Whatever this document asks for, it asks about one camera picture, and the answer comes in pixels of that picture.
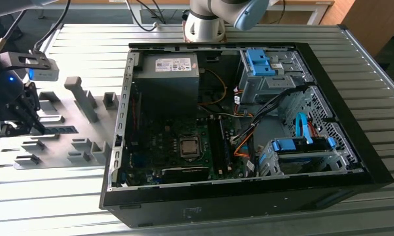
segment open computer tower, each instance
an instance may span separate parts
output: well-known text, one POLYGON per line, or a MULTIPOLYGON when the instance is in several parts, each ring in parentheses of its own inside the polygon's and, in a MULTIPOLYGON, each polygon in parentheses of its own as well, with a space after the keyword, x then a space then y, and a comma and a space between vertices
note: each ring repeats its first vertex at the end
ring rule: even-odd
POLYGON ((129 227, 318 210, 394 182, 308 44, 129 47, 100 201, 129 227))

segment label sticker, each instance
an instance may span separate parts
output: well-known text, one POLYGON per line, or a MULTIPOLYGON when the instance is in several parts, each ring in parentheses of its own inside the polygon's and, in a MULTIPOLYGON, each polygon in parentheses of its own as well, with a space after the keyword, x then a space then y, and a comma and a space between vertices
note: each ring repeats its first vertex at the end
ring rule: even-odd
POLYGON ((272 69, 280 69, 283 68, 283 65, 280 63, 271 64, 272 69))
POLYGON ((191 70, 191 58, 163 58, 156 60, 156 72, 191 70))
POLYGON ((254 165, 254 163, 252 163, 251 161, 247 162, 247 167, 248 167, 248 169, 250 169, 251 171, 255 170, 255 165, 254 165))
POLYGON ((239 97, 239 96, 235 96, 235 103, 236 103, 238 105, 240 105, 240 97, 239 97))

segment power supply label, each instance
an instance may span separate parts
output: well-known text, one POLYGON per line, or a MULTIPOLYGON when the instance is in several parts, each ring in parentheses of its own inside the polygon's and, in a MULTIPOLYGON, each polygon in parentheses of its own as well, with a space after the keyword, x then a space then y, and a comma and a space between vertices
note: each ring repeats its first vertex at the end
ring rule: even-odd
POLYGON ((191 58, 163 58, 156 60, 156 72, 191 70, 191 58))

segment metal table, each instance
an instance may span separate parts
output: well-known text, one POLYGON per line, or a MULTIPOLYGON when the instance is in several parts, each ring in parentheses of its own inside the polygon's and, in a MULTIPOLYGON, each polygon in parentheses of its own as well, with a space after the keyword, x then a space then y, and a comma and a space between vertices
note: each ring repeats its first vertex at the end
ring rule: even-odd
MULTIPOLYGON (((276 25, 227 31, 232 42, 310 43, 394 175, 394 83, 350 32, 335 26, 276 25)), ((182 42, 182 27, 143 32, 133 25, 64 25, 44 50, 60 65, 61 78, 76 75, 87 78, 87 87, 117 90, 129 42, 182 42)), ((103 173, 101 166, 0 168, 0 234, 394 236, 394 184, 322 211, 136 230, 97 207, 103 173)))

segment wire bundle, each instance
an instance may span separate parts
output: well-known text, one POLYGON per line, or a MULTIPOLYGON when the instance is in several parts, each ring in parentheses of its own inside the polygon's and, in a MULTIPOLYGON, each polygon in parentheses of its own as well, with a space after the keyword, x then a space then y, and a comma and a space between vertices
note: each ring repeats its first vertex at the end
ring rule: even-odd
POLYGON ((244 143, 247 143, 248 139, 251 138, 251 136, 254 135, 254 132, 255 132, 255 128, 258 127, 259 123, 260 123, 260 120, 262 118, 271 112, 274 111, 278 106, 279 106, 279 103, 282 101, 282 99, 292 94, 294 92, 298 92, 298 91, 303 91, 307 89, 307 86, 298 86, 296 88, 291 88, 291 89, 287 89, 284 90, 280 94, 278 94, 262 107, 260 109, 258 110, 256 114, 254 115, 252 119, 251 119, 251 122, 250 122, 250 125, 248 127, 242 131, 242 133, 232 139, 232 141, 236 141, 239 140, 240 138, 243 138, 243 136, 246 136, 246 138, 243 139, 243 141, 240 142, 240 144, 238 145, 238 148, 234 152, 235 156, 243 156, 243 157, 247 157, 250 158, 248 155, 246 154, 242 154, 239 153, 239 150, 242 149, 244 143))

